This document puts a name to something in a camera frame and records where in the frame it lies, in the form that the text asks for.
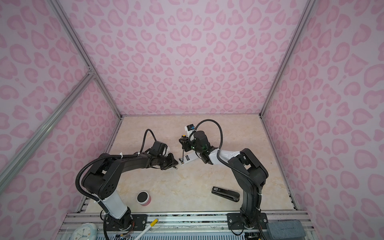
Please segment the black yellow handled screwdriver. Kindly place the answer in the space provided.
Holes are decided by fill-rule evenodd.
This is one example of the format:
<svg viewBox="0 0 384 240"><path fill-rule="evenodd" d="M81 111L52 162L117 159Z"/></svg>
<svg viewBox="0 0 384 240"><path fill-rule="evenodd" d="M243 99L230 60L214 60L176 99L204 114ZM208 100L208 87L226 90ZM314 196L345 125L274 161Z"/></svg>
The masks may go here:
<svg viewBox="0 0 384 240"><path fill-rule="evenodd" d="M185 156L186 141L187 141L187 136L186 135L182 135L181 138L179 139L179 143L182 145L182 150L183 150L182 158L180 160L181 164L185 163L184 156Z"/></svg>

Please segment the red and white remote control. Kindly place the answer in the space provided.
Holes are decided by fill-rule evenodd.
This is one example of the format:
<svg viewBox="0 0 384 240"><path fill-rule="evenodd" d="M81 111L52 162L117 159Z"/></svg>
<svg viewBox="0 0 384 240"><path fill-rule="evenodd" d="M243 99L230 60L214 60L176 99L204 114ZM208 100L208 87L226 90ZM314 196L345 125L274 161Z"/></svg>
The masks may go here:
<svg viewBox="0 0 384 240"><path fill-rule="evenodd" d="M199 156L195 152L191 152L189 154L184 154L182 157L178 158L178 161L180 165L185 165L199 159Z"/></svg>

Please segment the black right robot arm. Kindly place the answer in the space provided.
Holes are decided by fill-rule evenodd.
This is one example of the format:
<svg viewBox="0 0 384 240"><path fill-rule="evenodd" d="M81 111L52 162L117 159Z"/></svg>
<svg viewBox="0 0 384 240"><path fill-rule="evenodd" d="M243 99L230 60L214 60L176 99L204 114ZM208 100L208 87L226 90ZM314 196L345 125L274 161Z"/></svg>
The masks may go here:
<svg viewBox="0 0 384 240"><path fill-rule="evenodd" d="M184 151L194 151L205 164L223 165L231 169L243 190L241 220L246 228L260 229L262 189L269 174L256 155L248 148L231 152L214 147L203 131L182 136L179 142Z"/></svg>

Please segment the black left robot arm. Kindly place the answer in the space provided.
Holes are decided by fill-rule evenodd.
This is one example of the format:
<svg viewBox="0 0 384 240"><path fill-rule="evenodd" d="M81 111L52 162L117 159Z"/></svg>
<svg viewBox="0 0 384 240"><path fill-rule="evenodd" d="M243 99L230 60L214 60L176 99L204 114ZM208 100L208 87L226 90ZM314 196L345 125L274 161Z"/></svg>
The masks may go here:
<svg viewBox="0 0 384 240"><path fill-rule="evenodd" d="M104 210L105 230L130 231L134 228L134 219L130 208L122 201L117 191L122 173L152 168L168 170L177 165L178 161L173 154L153 156L145 152L133 155L104 153L79 171L75 185L82 195L96 201Z"/></svg>

